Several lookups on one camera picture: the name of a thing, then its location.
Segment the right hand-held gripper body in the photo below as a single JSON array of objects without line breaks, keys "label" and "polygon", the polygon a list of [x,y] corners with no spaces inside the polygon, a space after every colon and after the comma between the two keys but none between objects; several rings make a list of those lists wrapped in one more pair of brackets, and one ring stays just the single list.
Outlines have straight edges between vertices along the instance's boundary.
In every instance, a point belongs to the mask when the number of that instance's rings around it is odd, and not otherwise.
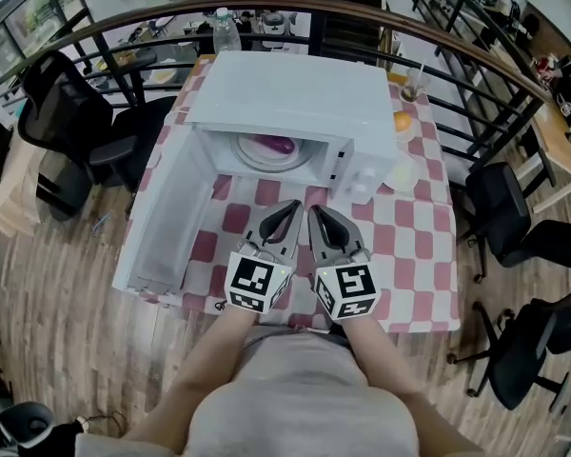
[{"label": "right hand-held gripper body", "polygon": [[314,292],[332,321],[370,314],[381,297],[367,249],[317,267]]}]

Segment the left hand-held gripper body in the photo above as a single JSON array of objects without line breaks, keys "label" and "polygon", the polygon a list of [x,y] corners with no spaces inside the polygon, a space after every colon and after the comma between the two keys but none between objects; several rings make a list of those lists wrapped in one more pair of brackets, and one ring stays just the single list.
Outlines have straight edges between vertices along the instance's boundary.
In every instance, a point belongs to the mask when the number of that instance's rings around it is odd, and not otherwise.
[{"label": "left hand-held gripper body", "polygon": [[269,313],[290,284],[295,254],[296,242],[261,246],[241,241],[230,253],[226,301],[237,308]]}]

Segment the purple eggplant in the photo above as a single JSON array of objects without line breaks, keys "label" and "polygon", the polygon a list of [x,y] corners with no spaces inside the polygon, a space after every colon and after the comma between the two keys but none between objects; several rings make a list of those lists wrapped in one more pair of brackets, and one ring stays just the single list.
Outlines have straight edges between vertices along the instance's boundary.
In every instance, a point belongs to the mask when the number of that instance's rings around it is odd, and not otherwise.
[{"label": "purple eggplant", "polygon": [[258,134],[254,141],[281,154],[291,154],[296,148],[292,139],[283,136]]}]

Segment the white microwave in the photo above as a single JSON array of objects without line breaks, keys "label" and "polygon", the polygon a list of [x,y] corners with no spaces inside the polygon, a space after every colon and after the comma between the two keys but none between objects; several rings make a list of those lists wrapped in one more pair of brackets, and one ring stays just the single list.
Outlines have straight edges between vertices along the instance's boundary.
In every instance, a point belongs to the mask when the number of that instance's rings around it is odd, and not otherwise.
[{"label": "white microwave", "polygon": [[[260,172],[231,148],[241,133],[302,139],[314,154],[297,169]],[[219,175],[321,187],[340,204],[364,205],[397,155],[384,70],[284,52],[203,58],[148,159],[112,284],[175,291]]]}]

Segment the person's left forearm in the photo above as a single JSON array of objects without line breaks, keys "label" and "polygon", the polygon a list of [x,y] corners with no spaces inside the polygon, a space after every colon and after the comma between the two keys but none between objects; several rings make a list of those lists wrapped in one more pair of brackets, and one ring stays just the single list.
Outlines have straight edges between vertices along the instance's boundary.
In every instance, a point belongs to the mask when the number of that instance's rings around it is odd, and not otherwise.
[{"label": "person's left forearm", "polygon": [[180,365],[171,389],[207,396],[227,384],[258,314],[227,306]]}]

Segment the person's right forearm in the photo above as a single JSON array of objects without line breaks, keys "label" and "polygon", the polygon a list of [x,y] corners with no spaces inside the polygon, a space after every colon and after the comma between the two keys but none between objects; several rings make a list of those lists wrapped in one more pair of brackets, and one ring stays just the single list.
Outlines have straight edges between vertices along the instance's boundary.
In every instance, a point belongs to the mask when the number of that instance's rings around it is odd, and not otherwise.
[{"label": "person's right forearm", "polygon": [[388,334],[371,316],[346,319],[342,327],[358,365],[372,387],[408,400],[420,397],[423,386]]}]

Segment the red white checkered tablecloth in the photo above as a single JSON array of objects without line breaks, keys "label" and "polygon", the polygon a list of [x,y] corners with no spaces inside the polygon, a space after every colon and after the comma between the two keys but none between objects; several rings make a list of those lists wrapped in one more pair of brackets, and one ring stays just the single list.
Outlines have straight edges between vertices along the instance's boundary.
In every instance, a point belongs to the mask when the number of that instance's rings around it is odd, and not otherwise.
[{"label": "red white checkered tablecloth", "polygon": [[[456,227],[446,166],[427,99],[402,100],[403,82],[401,75],[388,77],[394,109],[412,117],[412,137],[402,150],[417,165],[416,184],[407,191],[382,186],[368,203],[345,205],[342,212],[359,227],[376,263],[381,298],[374,316],[384,330],[456,330],[461,325]],[[323,188],[219,175],[179,285],[165,294],[142,290],[142,299],[215,313],[225,296],[228,255],[247,221],[257,210],[291,199],[332,205]]]}]

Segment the person's light shirt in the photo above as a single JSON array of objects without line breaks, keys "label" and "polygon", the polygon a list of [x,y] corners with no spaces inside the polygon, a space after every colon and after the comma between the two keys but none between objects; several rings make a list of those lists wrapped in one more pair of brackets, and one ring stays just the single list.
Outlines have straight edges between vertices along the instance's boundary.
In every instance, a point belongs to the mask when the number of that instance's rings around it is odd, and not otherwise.
[{"label": "person's light shirt", "polygon": [[185,457],[419,457],[411,414],[334,335],[256,327],[192,418]]}]

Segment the black office chair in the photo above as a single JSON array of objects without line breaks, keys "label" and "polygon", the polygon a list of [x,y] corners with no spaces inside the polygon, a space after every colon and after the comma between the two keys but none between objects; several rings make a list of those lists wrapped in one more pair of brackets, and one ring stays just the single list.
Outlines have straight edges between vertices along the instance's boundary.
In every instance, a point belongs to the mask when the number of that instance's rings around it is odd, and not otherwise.
[{"label": "black office chair", "polygon": [[77,215],[94,186],[137,192],[173,96],[115,114],[104,95],[58,50],[36,60],[22,88],[27,101],[18,120],[20,137],[69,160],[55,181],[39,180],[41,188],[56,197],[40,194],[54,219]]},{"label": "black office chair", "polygon": [[555,183],[549,166],[543,167],[523,188],[514,170],[507,163],[498,162],[470,173],[464,185],[450,185],[453,192],[466,196],[474,208],[470,211],[459,204],[469,226],[459,240],[475,246],[480,257],[475,283],[486,277],[487,252],[504,268],[513,268],[532,258],[571,268],[571,223],[543,220],[531,225],[526,198],[544,181]]},{"label": "black office chair", "polygon": [[557,302],[534,298],[517,312],[508,308],[500,314],[496,324],[491,322],[481,302],[474,302],[472,309],[482,317],[488,349],[466,357],[454,353],[446,357],[449,365],[488,360],[479,386],[470,387],[466,394],[477,398],[489,385],[498,401],[513,410],[537,385],[555,394],[549,407],[553,410],[568,378],[556,382],[541,376],[540,371],[547,354],[571,351],[571,292]]}]

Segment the clear drink cup with straw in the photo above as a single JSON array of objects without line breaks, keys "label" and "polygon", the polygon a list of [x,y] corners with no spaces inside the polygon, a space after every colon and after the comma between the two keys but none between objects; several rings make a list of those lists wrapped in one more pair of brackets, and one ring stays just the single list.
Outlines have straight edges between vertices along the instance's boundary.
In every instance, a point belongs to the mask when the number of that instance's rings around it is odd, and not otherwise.
[{"label": "clear drink cup with straw", "polygon": [[409,102],[415,102],[429,86],[430,78],[425,73],[425,62],[418,69],[409,68],[406,71],[405,82],[401,90],[401,97]]}]

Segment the clear plastic water bottle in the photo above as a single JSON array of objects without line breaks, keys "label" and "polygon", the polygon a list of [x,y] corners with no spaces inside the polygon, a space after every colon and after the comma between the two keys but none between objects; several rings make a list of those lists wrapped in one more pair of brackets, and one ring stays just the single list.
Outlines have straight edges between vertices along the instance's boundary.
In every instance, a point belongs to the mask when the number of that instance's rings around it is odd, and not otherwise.
[{"label": "clear plastic water bottle", "polygon": [[227,8],[219,8],[215,12],[213,47],[217,54],[222,51],[242,50],[239,31]]}]

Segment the white rice cooker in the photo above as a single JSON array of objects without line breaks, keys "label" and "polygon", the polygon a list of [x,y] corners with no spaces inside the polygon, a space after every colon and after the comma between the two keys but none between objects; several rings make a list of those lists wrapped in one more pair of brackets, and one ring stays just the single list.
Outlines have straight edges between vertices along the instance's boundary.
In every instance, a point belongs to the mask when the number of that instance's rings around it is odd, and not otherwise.
[{"label": "white rice cooker", "polygon": [[265,11],[260,28],[267,35],[289,35],[289,17],[280,11]]}]

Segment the wooden desk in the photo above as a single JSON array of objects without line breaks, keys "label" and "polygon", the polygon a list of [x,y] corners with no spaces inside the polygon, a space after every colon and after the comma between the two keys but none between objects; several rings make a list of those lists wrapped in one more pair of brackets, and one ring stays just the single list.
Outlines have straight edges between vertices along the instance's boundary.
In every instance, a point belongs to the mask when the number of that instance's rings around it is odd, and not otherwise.
[{"label": "wooden desk", "polygon": [[[566,133],[569,127],[560,109],[553,103],[544,103],[532,119],[540,149],[551,166],[566,171],[571,176],[571,142]],[[533,207],[538,214],[554,206],[571,193],[571,181],[564,186],[556,186],[556,190],[545,200]]]}]

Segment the light wooden side table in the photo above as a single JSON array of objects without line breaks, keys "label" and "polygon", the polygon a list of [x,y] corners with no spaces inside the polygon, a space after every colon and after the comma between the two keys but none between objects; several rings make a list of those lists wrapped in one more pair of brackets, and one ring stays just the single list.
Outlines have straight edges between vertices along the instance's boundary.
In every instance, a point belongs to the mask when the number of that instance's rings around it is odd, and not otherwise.
[{"label": "light wooden side table", "polygon": [[41,223],[37,205],[39,168],[45,152],[13,133],[0,181],[0,231],[34,235]]}]

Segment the glass window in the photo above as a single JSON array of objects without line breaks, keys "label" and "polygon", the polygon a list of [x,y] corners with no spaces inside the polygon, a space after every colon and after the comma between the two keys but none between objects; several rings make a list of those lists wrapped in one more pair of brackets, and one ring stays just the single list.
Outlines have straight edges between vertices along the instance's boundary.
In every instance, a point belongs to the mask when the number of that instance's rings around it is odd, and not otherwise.
[{"label": "glass window", "polygon": [[23,0],[0,19],[0,72],[93,22],[85,0]]}]

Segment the black railing with wooden rail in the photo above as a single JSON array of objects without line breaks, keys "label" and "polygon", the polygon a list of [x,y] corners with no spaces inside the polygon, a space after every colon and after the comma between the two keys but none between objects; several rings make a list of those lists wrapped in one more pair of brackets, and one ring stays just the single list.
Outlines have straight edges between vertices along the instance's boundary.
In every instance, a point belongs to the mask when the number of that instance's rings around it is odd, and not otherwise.
[{"label": "black railing with wooden rail", "polygon": [[455,74],[453,69],[441,71],[431,67],[423,68],[424,74],[455,86],[458,92],[469,91],[478,102],[478,106],[471,109],[467,105],[458,106],[434,95],[428,98],[430,104],[463,116],[469,123],[484,126],[481,133],[466,133],[444,124],[438,125],[440,131],[468,142],[468,149],[445,147],[444,151],[469,162],[472,169],[478,169],[495,158],[551,99],[550,94],[540,86],[538,79],[520,56],[515,56],[515,64],[508,66],[493,54],[466,43],[445,30],[399,13],[343,0],[179,0],[162,6],[124,12],[81,30],[75,30],[72,24],[66,24],[57,32],[56,40],[4,73],[0,77],[0,86],[11,78],[23,79],[31,64],[44,53],[77,46],[81,41],[90,39],[97,49],[94,52],[82,53],[80,61],[88,63],[97,57],[105,60],[106,68],[102,73],[116,82],[114,92],[125,96],[126,101],[122,106],[127,109],[141,98],[147,86],[126,85],[123,77],[126,70],[115,57],[131,50],[142,49],[145,43],[132,42],[110,46],[105,39],[106,32],[155,17],[211,14],[220,7],[231,7],[235,10],[296,10],[310,14],[308,36],[277,35],[274,39],[279,43],[306,45],[310,53],[317,56],[361,61],[378,68],[391,63],[408,69],[420,69],[420,62],[399,57],[392,52],[388,42],[393,34],[399,33],[434,46],[437,52],[454,58],[458,63],[470,60],[475,63],[478,72],[490,70],[500,76],[512,94],[509,101],[504,101],[494,93],[486,79],[475,85],[466,73]]}]

